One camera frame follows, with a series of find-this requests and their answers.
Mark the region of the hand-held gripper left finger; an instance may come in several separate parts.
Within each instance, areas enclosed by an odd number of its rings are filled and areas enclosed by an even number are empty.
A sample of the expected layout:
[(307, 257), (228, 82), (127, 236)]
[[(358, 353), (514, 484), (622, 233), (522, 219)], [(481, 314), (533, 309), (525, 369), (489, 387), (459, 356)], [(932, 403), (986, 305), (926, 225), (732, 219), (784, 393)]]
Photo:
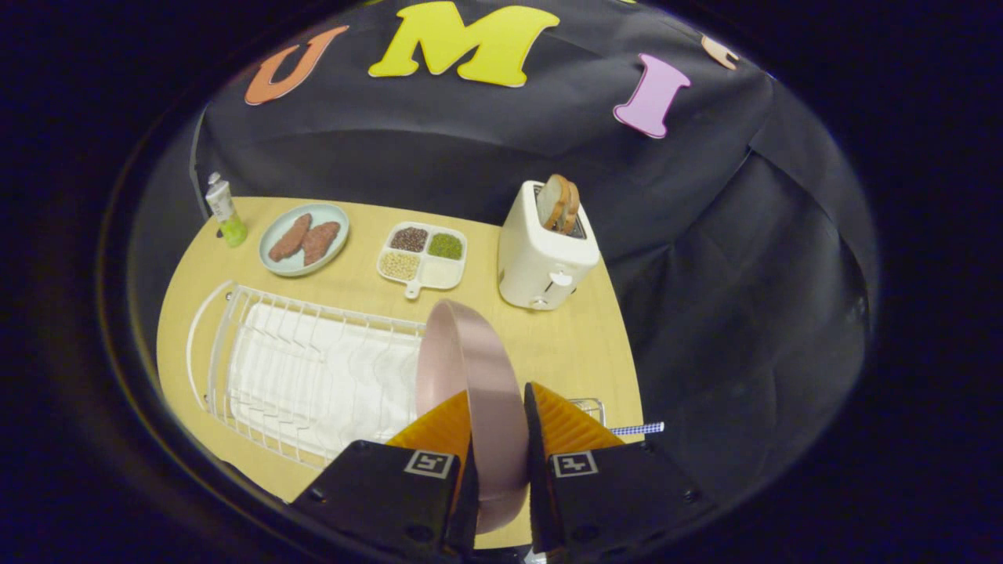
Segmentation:
[(478, 489), (459, 392), (388, 443), (355, 440), (291, 506), (368, 561), (461, 561), (473, 552)]

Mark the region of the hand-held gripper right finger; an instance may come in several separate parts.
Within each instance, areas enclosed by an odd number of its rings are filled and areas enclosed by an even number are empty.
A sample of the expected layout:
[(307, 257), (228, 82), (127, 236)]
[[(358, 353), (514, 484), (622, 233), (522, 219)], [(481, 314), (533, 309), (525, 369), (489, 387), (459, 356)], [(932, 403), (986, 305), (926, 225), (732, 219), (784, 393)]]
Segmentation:
[(660, 561), (717, 511), (655, 443), (626, 443), (541, 383), (524, 388), (534, 550), (551, 563)]

